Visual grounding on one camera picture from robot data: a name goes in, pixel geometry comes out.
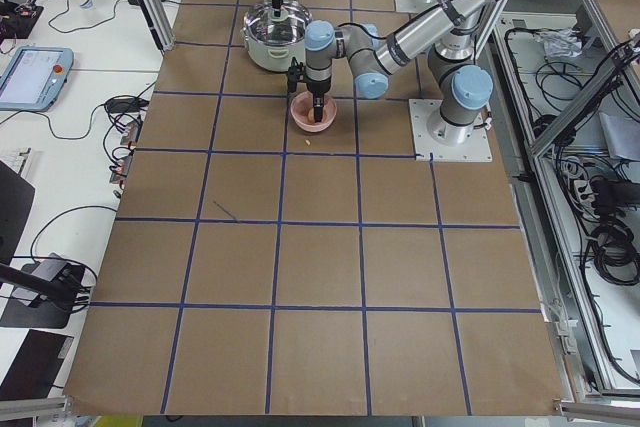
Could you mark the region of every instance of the floor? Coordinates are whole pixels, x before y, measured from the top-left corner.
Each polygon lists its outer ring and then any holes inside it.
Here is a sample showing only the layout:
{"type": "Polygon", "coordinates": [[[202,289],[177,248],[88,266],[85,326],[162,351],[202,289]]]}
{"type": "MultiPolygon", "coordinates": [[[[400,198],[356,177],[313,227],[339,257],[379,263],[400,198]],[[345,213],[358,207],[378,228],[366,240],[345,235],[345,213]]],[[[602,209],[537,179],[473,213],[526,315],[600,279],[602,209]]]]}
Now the floor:
{"type": "MultiPolygon", "coordinates": [[[[490,164],[414,160],[406,100],[437,95],[423,60],[378,101],[336,62],[338,118],[303,133],[282,76],[243,48],[256,1],[182,0],[67,384],[76,408],[551,413],[562,390],[495,139],[490,164]]],[[[334,24],[407,20],[393,0],[299,1],[334,24]]]]}

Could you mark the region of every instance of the stainless steel pot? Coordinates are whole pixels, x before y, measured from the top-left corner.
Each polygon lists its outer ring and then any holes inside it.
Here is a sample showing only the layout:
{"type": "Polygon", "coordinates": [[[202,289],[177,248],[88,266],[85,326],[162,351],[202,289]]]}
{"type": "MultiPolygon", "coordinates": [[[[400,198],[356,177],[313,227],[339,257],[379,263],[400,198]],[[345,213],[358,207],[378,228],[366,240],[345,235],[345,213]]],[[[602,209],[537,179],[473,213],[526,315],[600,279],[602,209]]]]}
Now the stainless steel pot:
{"type": "Polygon", "coordinates": [[[291,59],[304,62],[304,32],[311,13],[295,0],[285,0],[281,16],[275,17],[271,0],[260,2],[244,16],[244,44],[260,67],[285,72],[291,59]]]}

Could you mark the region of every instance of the pink bowl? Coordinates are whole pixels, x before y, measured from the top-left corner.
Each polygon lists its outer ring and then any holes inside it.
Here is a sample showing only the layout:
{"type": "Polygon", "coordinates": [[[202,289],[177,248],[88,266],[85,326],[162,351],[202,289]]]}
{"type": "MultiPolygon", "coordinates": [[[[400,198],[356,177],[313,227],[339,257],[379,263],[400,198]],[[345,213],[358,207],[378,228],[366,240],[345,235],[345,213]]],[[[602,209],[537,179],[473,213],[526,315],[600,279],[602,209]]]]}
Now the pink bowl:
{"type": "Polygon", "coordinates": [[[311,92],[302,92],[291,101],[291,116],[298,127],[306,132],[322,132],[327,129],[338,113],[335,100],[329,95],[324,96],[324,115],[322,122],[309,122],[309,111],[312,108],[313,96],[311,92]]]}

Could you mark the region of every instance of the tablet screen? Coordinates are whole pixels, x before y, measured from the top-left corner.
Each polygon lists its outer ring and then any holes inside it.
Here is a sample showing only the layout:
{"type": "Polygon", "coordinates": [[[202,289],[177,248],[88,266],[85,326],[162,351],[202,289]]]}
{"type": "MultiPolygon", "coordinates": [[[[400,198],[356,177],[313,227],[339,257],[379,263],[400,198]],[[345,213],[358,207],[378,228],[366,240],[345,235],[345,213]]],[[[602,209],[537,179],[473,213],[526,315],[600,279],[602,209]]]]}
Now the tablet screen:
{"type": "Polygon", "coordinates": [[[0,87],[0,102],[35,104],[51,77],[61,53],[55,50],[24,50],[0,87]]]}

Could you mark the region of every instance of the white desk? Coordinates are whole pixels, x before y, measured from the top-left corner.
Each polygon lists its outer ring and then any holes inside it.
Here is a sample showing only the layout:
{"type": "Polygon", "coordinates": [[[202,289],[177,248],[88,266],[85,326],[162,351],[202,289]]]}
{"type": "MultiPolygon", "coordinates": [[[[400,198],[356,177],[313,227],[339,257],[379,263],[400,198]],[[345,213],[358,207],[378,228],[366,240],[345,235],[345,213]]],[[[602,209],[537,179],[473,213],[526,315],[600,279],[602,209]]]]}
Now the white desk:
{"type": "MultiPolygon", "coordinates": [[[[51,107],[50,115],[57,133],[75,136],[84,133],[93,108],[114,95],[138,94],[155,80],[154,73],[130,72],[72,72],[60,98],[51,107]]],[[[0,113],[5,118],[7,113],[0,113]]],[[[27,180],[36,188],[36,196],[16,256],[28,256],[29,246],[37,232],[56,214],[81,205],[105,205],[116,208],[115,189],[109,184],[109,161],[102,149],[102,138],[109,128],[104,111],[94,116],[90,135],[83,140],[61,141],[49,133],[46,120],[34,115],[20,114],[0,127],[0,147],[27,145],[34,149],[34,162],[27,180]]],[[[112,133],[108,146],[118,145],[119,134],[112,133]]],[[[84,262],[99,271],[100,263],[113,224],[113,212],[89,209],[61,217],[45,231],[37,244],[37,255],[55,252],[61,256],[84,262]]],[[[19,267],[25,259],[15,259],[19,267]]],[[[91,274],[85,275],[85,285],[93,284],[91,274]]],[[[10,285],[0,288],[1,295],[9,295],[10,285]]],[[[0,312],[6,304],[0,299],[0,312]]],[[[74,337],[72,354],[84,323],[84,312],[72,315],[65,329],[52,332],[74,337]]],[[[4,378],[15,357],[27,329],[0,329],[0,379],[4,378]]],[[[57,385],[64,385],[73,355],[67,357],[58,375],[57,385]]]]}
{"type": "MultiPolygon", "coordinates": [[[[55,25],[70,29],[91,25],[112,13],[115,0],[93,0],[94,7],[83,10],[70,2],[70,12],[55,25]]],[[[53,129],[59,135],[79,136],[86,132],[93,108],[116,95],[136,95],[154,82],[162,63],[162,56],[153,43],[142,12],[121,2],[116,18],[95,29],[72,34],[55,32],[47,21],[61,12],[64,0],[41,0],[45,11],[31,36],[18,45],[69,47],[74,51],[74,67],[57,102],[49,109],[53,129]]],[[[173,23],[177,6],[166,4],[173,23]]],[[[3,71],[10,56],[0,55],[3,71]]],[[[151,96],[151,90],[144,98],[151,96]]],[[[11,112],[0,112],[0,121],[11,112]]],[[[29,255],[29,246],[37,232],[55,215],[82,205],[117,207],[114,186],[109,183],[110,172],[102,140],[110,123],[103,110],[96,112],[93,127],[87,138],[77,141],[54,139],[45,119],[20,114],[0,126],[0,148],[28,146],[34,150],[32,166],[26,176],[36,188],[36,196],[16,256],[29,255]]],[[[110,148],[119,144],[120,134],[112,130],[107,140],[110,148]]],[[[113,224],[114,214],[107,210],[89,209],[73,212],[56,221],[41,237],[37,255],[56,252],[84,262],[99,272],[102,257],[113,224]]],[[[12,265],[19,267],[27,260],[17,258],[12,265]]],[[[85,285],[93,283],[85,275],[85,285]]],[[[0,295],[8,295],[11,286],[0,288],[0,295]]],[[[0,312],[6,300],[0,299],[0,312]]],[[[74,337],[72,348],[56,378],[56,385],[64,385],[71,369],[86,311],[72,315],[65,329],[53,332],[74,337]]],[[[0,329],[0,381],[22,344],[27,329],[0,329]]],[[[51,396],[61,392],[53,389],[51,396]]]]}
{"type": "MultiPolygon", "coordinates": [[[[111,17],[116,0],[93,0],[93,7],[82,9],[70,0],[70,10],[53,25],[61,30],[89,26],[111,17]]],[[[61,34],[47,22],[65,9],[65,0],[38,0],[44,12],[30,40],[37,46],[64,46],[74,51],[74,69],[157,72],[162,55],[156,48],[139,7],[126,0],[118,4],[116,18],[89,30],[61,34]]],[[[165,12],[173,25],[178,6],[165,3],[165,12]]]]}

